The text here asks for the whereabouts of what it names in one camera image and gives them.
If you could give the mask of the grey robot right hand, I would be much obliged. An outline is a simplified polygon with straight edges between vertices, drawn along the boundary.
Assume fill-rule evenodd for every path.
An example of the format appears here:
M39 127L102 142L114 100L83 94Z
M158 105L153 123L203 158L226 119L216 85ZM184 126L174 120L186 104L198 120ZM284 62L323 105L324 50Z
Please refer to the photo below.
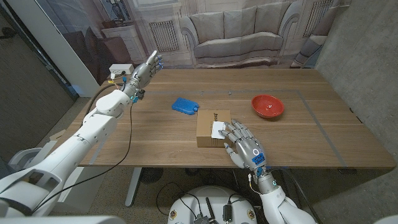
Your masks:
M231 160L239 168L253 172L253 179L259 187L258 194L269 194L277 190L279 186L275 178L266 171L266 153L263 145L245 125L234 119L231 122L224 122L226 130L218 131L234 144L233 149L228 143L224 143Z

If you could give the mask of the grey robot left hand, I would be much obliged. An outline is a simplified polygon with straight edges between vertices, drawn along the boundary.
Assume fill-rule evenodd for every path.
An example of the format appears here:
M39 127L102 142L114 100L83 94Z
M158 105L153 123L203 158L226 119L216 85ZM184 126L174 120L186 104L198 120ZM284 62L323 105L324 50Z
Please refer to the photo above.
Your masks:
M143 99L144 88L155 74L163 69L163 64L161 54L154 50L145 63L134 69L129 82L124 85L123 92L132 100Z

